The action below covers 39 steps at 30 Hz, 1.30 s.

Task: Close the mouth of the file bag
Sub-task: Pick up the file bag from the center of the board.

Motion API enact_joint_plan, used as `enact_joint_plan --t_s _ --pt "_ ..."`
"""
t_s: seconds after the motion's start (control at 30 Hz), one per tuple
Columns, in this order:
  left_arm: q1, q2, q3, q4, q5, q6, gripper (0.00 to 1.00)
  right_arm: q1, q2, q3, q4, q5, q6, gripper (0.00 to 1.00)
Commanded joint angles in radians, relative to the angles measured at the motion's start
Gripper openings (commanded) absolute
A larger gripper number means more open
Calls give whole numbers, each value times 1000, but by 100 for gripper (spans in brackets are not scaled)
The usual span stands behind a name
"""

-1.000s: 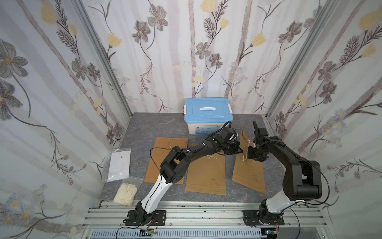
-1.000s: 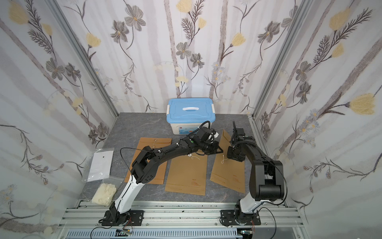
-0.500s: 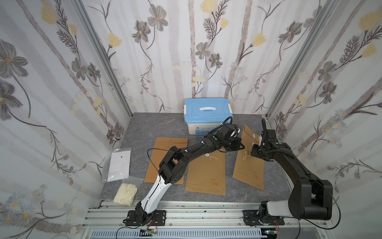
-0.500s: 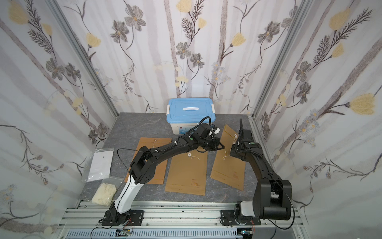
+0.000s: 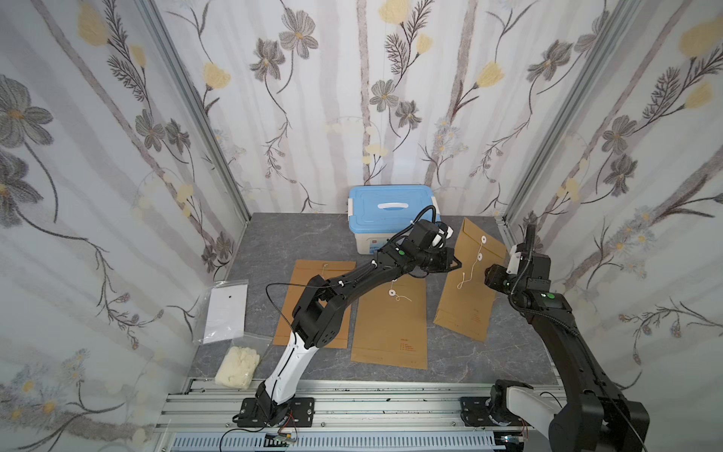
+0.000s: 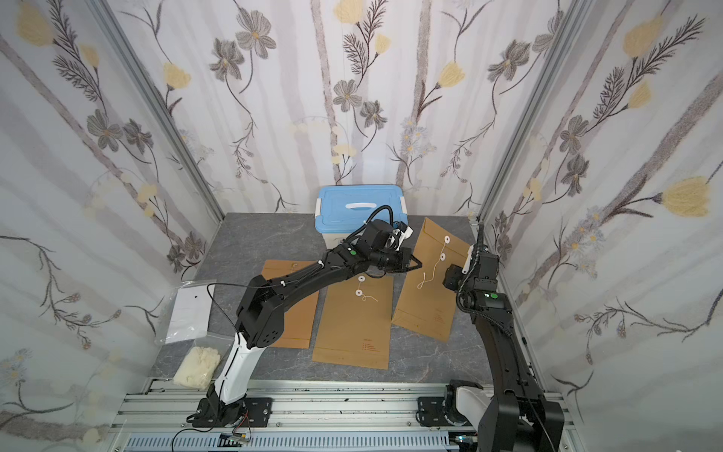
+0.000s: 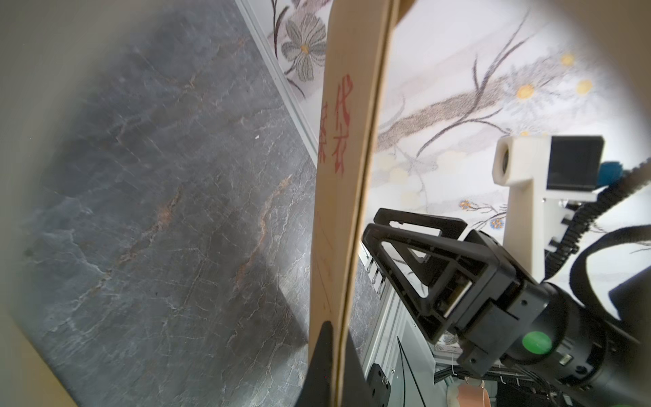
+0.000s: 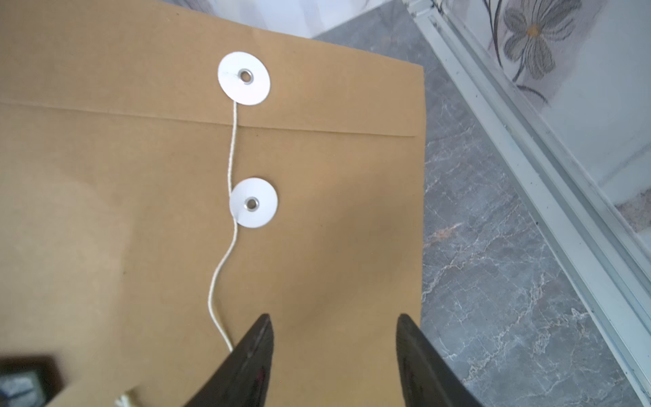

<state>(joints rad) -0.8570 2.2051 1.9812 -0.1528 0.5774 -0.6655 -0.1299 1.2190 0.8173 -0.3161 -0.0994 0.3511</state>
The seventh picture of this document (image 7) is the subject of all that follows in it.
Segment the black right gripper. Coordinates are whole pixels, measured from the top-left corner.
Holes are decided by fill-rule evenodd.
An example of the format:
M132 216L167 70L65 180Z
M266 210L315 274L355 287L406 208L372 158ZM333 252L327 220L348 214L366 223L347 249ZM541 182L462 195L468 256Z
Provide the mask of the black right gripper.
M363 242L426 340L454 334L459 364L477 374L496 361L546 379L580 376L580 307L534 283L494 239L464 220L379 209Z

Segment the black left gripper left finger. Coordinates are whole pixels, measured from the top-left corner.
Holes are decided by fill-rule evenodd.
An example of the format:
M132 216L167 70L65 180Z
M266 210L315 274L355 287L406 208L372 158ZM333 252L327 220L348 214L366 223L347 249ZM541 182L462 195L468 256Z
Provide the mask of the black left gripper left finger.
M333 326L324 322L295 407L327 407L332 396Z

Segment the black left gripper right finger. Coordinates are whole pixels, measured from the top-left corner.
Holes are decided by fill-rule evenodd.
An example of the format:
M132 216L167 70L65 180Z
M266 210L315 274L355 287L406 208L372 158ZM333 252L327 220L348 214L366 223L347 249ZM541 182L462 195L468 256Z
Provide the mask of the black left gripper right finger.
M350 334L345 347L341 405L343 407L373 407L376 405Z

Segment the kraft file bag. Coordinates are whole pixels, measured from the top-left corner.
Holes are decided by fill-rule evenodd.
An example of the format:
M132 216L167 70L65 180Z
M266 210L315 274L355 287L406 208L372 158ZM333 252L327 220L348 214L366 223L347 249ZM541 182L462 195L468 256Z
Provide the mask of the kraft file bag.
M410 1L335 1L327 27L310 252L309 357L333 326L332 396L342 406L359 241L393 32Z

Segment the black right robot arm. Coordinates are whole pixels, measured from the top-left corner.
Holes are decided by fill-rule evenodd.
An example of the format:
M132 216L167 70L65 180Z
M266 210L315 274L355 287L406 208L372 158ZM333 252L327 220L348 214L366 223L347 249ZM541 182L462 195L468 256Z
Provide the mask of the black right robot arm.
M639 341L458 218L381 209L363 243L425 339L459 339L459 365L532 373L582 406L647 406Z

